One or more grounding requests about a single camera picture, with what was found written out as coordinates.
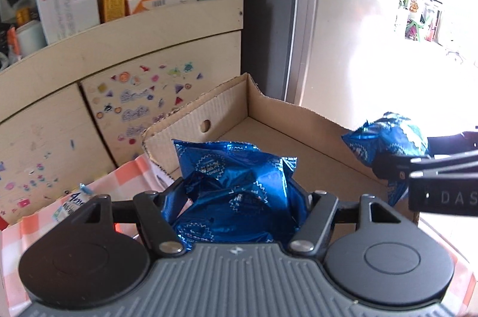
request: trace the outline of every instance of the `barcode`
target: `barcode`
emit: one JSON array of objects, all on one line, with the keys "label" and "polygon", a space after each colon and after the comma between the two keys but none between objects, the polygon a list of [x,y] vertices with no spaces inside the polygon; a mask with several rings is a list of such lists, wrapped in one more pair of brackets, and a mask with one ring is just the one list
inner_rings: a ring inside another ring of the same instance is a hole
[{"label": "barcode", "polygon": [[162,7],[166,4],[166,0],[156,0],[152,2],[153,7]]}]

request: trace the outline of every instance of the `pink checkered cloth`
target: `pink checkered cloth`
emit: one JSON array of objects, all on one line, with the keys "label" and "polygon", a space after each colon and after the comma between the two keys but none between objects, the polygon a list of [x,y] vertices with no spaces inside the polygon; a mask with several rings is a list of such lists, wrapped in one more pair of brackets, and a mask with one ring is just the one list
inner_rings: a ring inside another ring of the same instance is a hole
[{"label": "pink checkered cloth", "polygon": [[[154,169],[151,168],[146,155],[141,155],[88,187],[95,193],[110,194],[113,201],[130,200],[135,194],[146,190],[161,192],[173,180],[156,166],[153,165],[153,167]],[[159,183],[156,175],[159,175],[165,183]],[[32,216],[24,217],[19,223],[2,231],[2,273],[11,317],[18,315],[29,303],[28,295],[18,275],[20,256],[57,224],[52,215],[66,199],[67,197],[59,199],[54,204]],[[443,245],[455,262],[455,273],[444,297],[444,303],[453,313],[463,313],[469,305],[476,285],[476,278],[470,264],[426,225],[421,228]],[[133,228],[125,226],[121,231],[134,236],[136,229],[134,226]]]}]

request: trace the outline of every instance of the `blue wrapped snack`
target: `blue wrapped snack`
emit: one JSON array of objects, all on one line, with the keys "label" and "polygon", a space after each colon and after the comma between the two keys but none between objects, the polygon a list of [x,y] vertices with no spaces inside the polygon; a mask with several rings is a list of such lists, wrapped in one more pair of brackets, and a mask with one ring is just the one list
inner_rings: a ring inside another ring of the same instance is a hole
[{"label": "blue wrapped snack", "polygon": [[174,145],[193,204],[172,226],[188,249],[197,241],[285,245],[307,218],[305,197],[290,183],[296,158],[248,143]]},{"label": "blue wrapped snack", "polygon": [[[371,167],[378,153],[393,155],[428,155],[428,139],[412,120],[387,112],[381,119],[365,124],[342,136],[358,160]],[[394,206],[406,197],[408,185],[403,181],[389,181],[388,204]]]}]

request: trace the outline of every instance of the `cabinet door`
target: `cabinet door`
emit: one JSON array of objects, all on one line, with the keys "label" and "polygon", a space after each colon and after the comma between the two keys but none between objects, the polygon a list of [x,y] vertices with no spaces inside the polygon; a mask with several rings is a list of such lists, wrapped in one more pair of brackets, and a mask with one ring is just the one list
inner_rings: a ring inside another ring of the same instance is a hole
[{"label": "cabinet door", "polygon": [[81,84],[101,134],[121,165],[142,153],[142,131],[239,74],[240,32],[232,32],[136,58]]},{"label": "cabinet door", "polygon": [[14,224],[114,169],[77,85],[0,125],[0,216]]}]

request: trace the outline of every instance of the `open cardboard box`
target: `open cardboard box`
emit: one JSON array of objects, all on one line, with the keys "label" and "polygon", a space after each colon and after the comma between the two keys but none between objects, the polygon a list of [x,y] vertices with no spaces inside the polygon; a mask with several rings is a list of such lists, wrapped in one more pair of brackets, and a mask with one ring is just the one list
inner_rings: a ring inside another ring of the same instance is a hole
[{"label": "open cardboard box", "polygon": [[[253,143],[264,152],[298,157],[293,178],[308,192],[325,190],[344,201],[373,194],[386,201],[386,182],[355,158],[341,139],[347,132],[308,109],[264,96],[252,77],[243,74],[148,128],[143,147],[153,168],[176,179],[181,171],[172,139]],[[395,208],[417,223],[408,200]],[[353,224],[337,225],[333,239],[354,229]]]}]

